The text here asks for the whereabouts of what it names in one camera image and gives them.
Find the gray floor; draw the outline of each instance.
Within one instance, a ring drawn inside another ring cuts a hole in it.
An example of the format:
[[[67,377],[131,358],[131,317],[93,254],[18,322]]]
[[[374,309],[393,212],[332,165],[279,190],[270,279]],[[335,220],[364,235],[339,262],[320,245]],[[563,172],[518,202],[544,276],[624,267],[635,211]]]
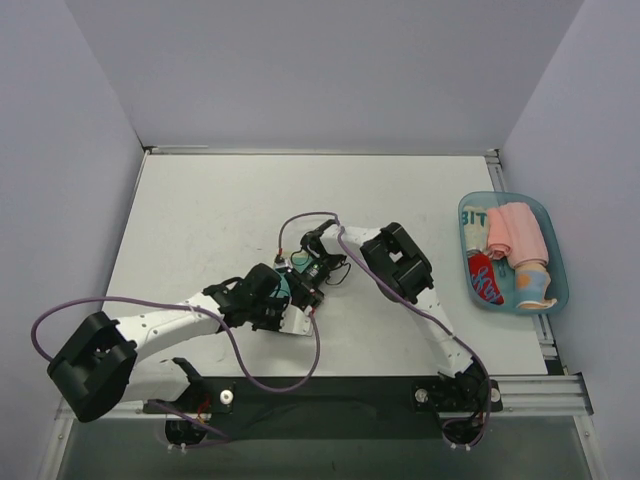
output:
[[[76,424],[58,480],[85,479],[582,479],[590,478],[571,418],[495,419],[470,453],[441,440],[244,441],[171,453],[160,420]]]

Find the folded cloth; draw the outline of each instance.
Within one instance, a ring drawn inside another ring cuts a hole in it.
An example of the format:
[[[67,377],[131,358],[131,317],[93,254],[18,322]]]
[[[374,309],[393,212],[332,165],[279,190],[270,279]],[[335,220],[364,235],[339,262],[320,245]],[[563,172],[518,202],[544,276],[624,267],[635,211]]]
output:
[[[498,208],[487,210],[489,235],[487,237],[487,256],[491,260],[501,260],[511,253],[511,237]]]
[[[535,262],[546,266],[549,253],[540,231],[540,225],[526,203],[511,202],[498,207],[511,238],[511,252],[507,256],[514,270],[524,263]]]
[[[554,306],[558,300],[544,298],[549,283],[551,277],[539,263],[525,263],[516,268],[515,299],[518,308],[537,310]]]
[[[482,207],[467,205],[462,209],[462,228],[464,242],[467,246],[467,256],[484,252],[487,248],[489,235],[489,221],[487,211]]]
[[[476,253],[469,258],[469,273],[473,289],[483,300],[496,305],[504,303],[489,257],[484,253]]]

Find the table surface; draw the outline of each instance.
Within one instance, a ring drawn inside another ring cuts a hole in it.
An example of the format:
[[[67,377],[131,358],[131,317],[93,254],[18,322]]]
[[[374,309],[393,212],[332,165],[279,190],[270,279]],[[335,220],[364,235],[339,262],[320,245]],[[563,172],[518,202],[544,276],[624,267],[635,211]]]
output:
[[[345,225],[402,224],[433,265],[440,300],[456,334],[493,375],[546,374],[531,317],[477,308],[465,285],[457,206],[469,192],[492,190],[483,157],[334,155],[150,155],[108,289],[179,302],[204,287],[271,265],[282,222],[297,213],[335,211]],[[301,219],[284,235],[296,250],[324,218]],[[403,308],[352,268],[339,287],[323,287],[317,313],[322,355],[317,375],[433,375],[427,343]],[[107,304],[118,316],[141,313]],[[235,329],[249,370],[304,375],[310,337]],[[242,375],[224,333],[158,353],[186,357],[202,375]]]

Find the red cloth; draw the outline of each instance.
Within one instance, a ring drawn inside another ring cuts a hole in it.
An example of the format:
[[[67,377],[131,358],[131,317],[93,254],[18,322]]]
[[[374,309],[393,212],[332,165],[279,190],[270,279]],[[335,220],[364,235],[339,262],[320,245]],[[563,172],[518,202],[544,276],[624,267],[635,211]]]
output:
[[[476,253],[470,257],[469,273],[471,274],[471,284],[482,299],[496,305],[504,303],[489,257],[484,253]]]

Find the gray wall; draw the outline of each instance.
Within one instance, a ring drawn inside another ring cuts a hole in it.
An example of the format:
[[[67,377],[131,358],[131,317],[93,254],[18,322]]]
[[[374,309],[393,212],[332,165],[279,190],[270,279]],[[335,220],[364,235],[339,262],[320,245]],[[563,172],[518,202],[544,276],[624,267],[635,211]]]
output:
[[[581,0],[67,0],[145,145],[500,147]]]
[[[104,291],[142,150],[62,0],[1,11],[0,478],[14,480],[35,477],[59,398],[31,323]],[[45,348],[85,312],[52,319]]]
[[[504,148],[509,188],[554,221],[572,292],[553,328],[615,479],[640,471],[639,25],[636,0],[587,0]]]

